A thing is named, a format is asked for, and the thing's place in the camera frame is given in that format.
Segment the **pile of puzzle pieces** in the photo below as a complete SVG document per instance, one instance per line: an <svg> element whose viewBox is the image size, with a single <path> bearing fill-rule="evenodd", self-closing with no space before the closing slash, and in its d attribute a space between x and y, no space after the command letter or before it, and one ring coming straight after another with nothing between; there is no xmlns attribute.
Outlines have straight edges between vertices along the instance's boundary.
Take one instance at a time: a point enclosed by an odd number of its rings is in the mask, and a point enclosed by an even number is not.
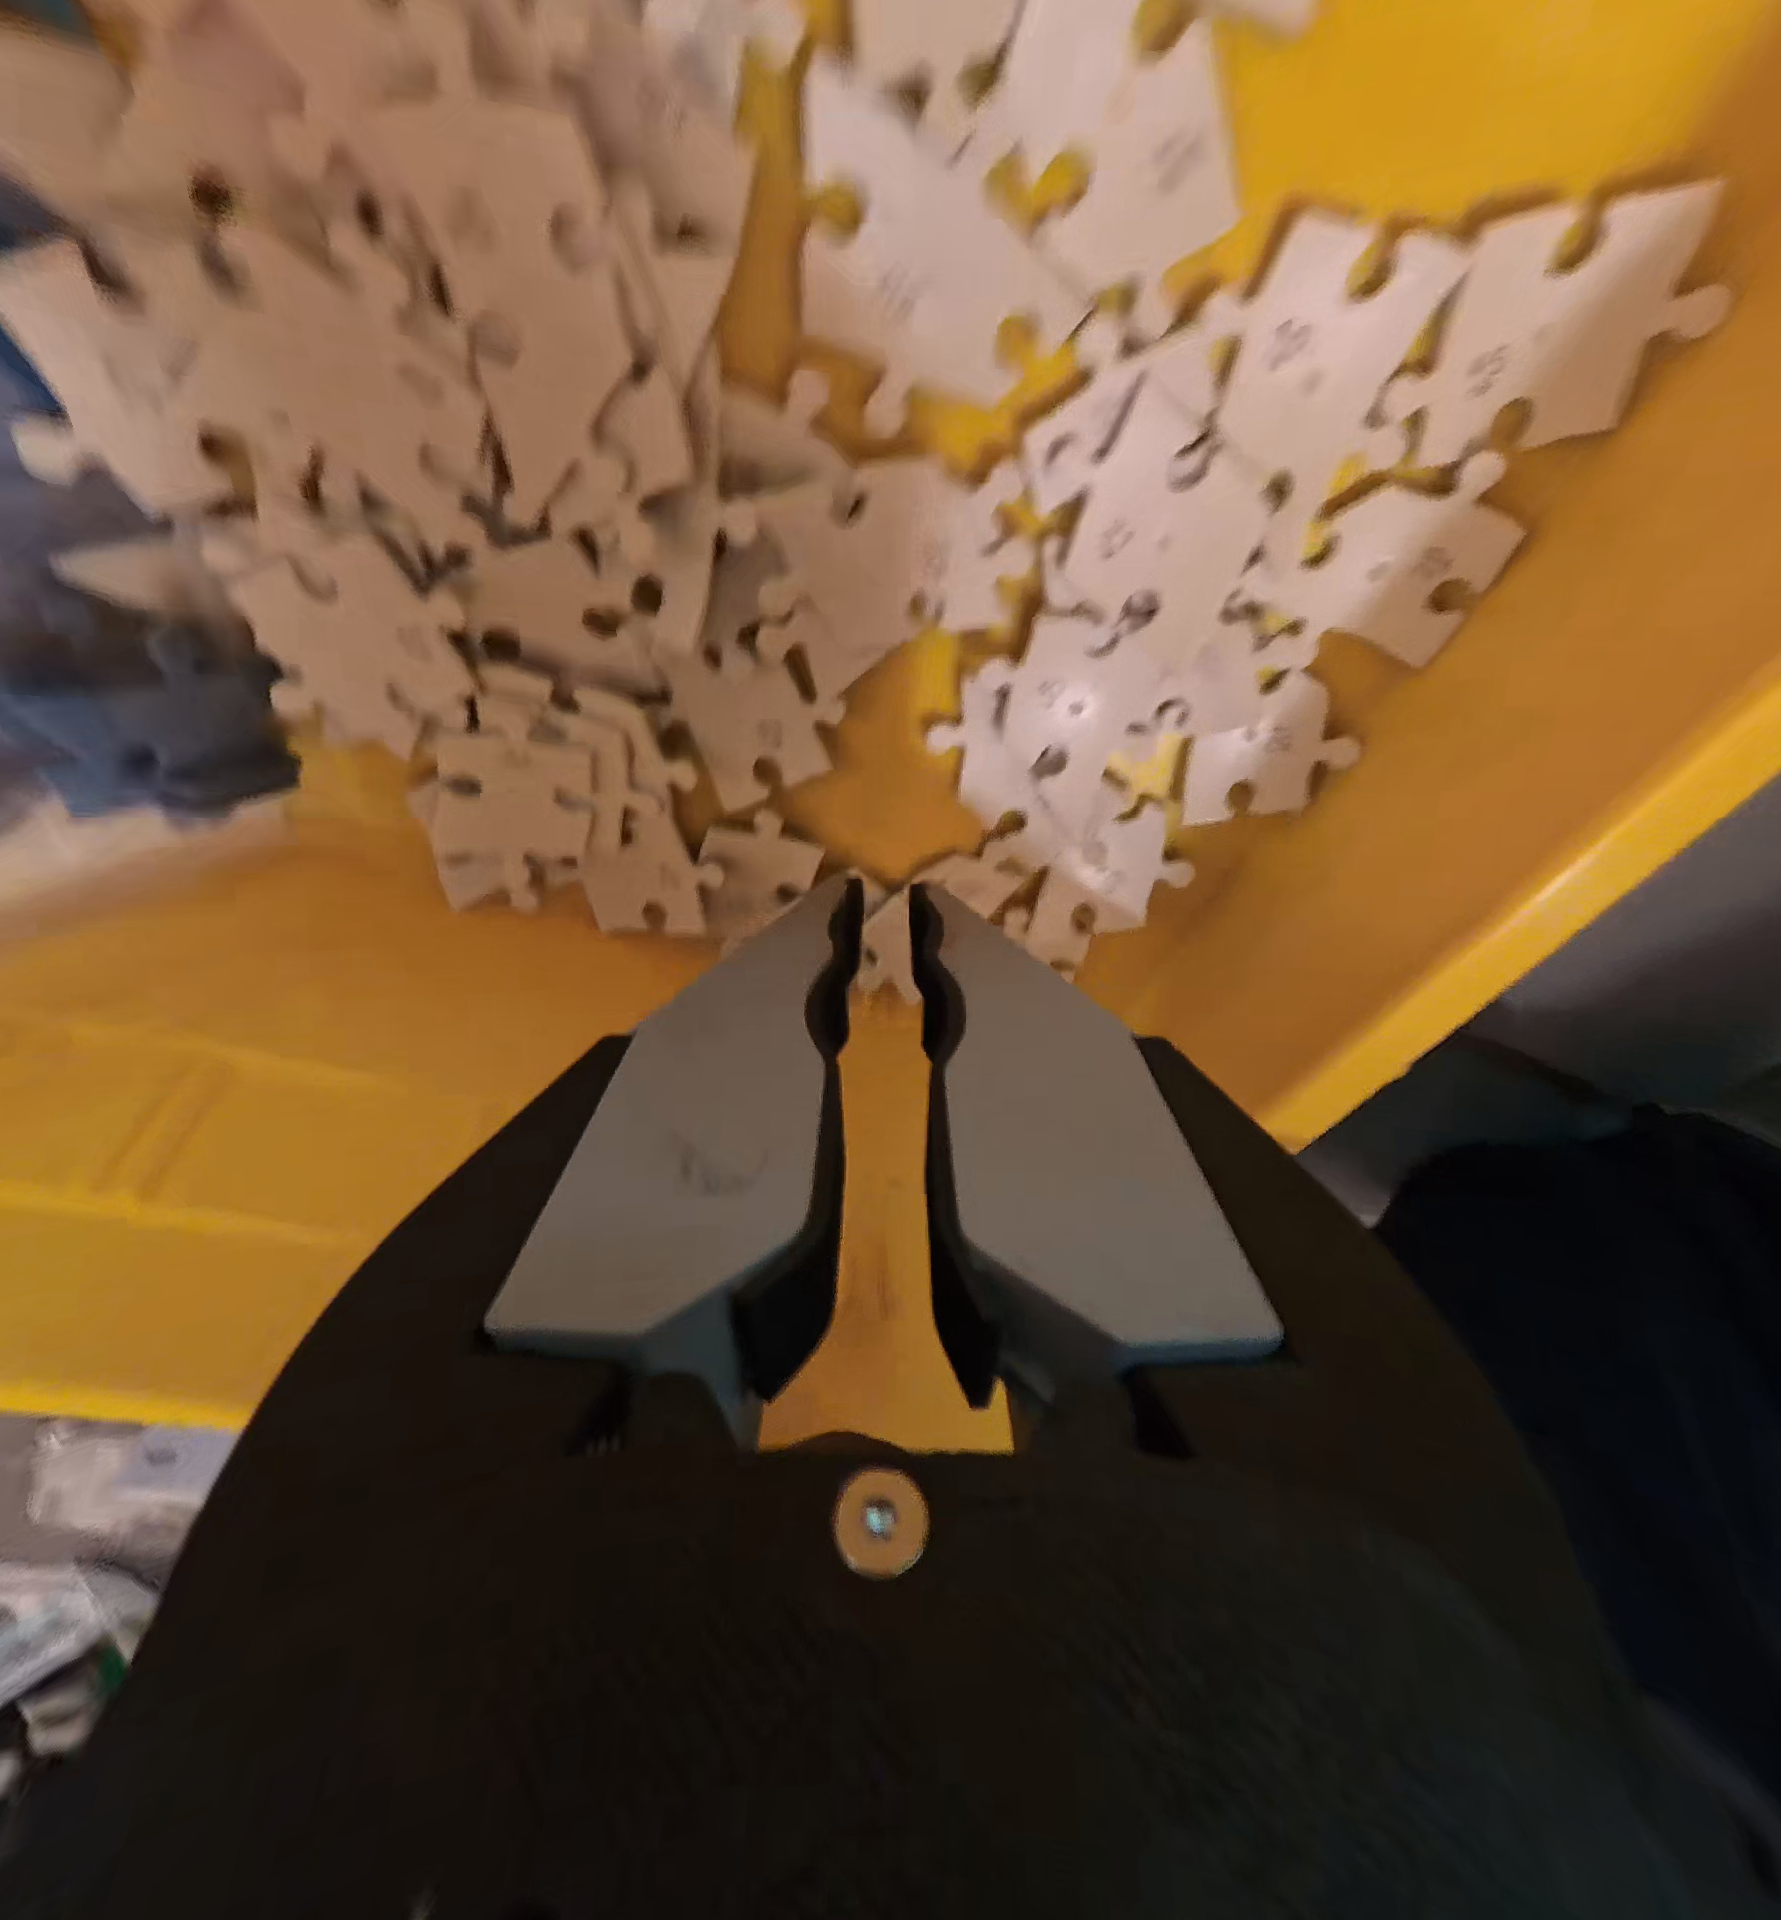
<svg viewBox="0 0 1781 1920"><path fill-rule="evenodd" d="M979 841L862 881L865 993L917 884L1069 974L1182 832L1303 812L1360 752L1326 642L1441 659L1507 455L1734 307L1682 175L1306 204L1185 284L1245 224L1218 21L1318 4L97 10L113 75L0 38L58 226L0 252L12 447L143 520L56 574L234 619L451 909L723 948L833 868L778 802L860 685L966 642L922 748Z"/></svg>

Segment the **clear bag with dark item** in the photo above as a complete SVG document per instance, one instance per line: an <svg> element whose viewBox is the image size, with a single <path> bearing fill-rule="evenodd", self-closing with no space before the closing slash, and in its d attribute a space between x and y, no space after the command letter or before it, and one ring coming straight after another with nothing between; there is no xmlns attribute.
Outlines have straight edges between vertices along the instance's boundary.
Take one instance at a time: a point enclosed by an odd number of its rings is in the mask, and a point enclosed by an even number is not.
<svg viewBox="0 0 1781 1920"><path fill-rule="evenodd" d="M0 1805L82 1748L234 1445L0 1415Z"/></svg>

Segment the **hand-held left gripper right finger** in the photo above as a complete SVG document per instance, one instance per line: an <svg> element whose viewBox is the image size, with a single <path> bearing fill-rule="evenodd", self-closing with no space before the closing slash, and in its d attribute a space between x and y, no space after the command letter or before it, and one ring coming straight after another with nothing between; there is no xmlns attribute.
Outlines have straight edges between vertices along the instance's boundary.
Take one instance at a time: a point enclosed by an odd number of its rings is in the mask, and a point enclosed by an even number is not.
<svg viewBox="0 0 1781 1920"><path fill-rule="evenodd" d="M1148 1068L1069 978L909 894L930 1300L965 1400L1279 1353L1284 1325Z"/></svg>

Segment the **clear bag of blue parts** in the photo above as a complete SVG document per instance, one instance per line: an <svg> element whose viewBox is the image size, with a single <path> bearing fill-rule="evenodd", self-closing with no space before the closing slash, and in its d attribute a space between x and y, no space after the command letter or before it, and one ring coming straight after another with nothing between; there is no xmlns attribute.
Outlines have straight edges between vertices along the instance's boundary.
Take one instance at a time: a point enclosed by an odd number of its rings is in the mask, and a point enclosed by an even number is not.
<svg viewBox="0 0 1781 1920"><path fill-rule="evenodd" d="M0 252L56 229L0 177ZM136 612L56 574L70 547L143 520L107 479L54 486L23 468L12 421L48 418L50 398L0 325L0 846L50 804L68 824L149 812L193 829L292 792L275 671L234 619Z"/></svg>

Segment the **yellow plastic bin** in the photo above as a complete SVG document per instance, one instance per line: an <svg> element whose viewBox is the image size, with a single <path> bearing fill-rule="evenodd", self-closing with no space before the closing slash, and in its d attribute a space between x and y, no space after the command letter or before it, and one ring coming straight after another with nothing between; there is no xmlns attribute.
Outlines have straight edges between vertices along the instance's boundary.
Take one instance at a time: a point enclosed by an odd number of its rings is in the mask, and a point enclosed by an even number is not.
<svg viewBox="0 0 1781 1920"><path fill-rule="evenodd" d="M1084 987L1284 1145L1398 1080L1781 774L1781 4L1321 4L1218 33L1247 276L1323 206L1398 227L1728 181L1735 298L1611 436L1516 460L1531 529L1409 677L1327 640L1363 760L1190 836L1193 887ZM451 912L381 757L297 836L0 946L0 1411L231 1427L333 1293L701 948L574 900Z"/></svg>

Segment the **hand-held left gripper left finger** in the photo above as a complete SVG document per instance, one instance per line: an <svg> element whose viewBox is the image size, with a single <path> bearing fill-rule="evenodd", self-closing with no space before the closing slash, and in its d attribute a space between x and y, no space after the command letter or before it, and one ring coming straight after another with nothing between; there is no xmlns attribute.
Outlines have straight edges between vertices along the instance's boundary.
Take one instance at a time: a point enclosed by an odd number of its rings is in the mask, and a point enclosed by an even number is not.
<svg viewBox="0 0 1781 1920"><path fill-rule="evenodd" d="M863 884L824 881L626 1040L486 1310L501 1350L770 1403L828 1332Z"/></svg>

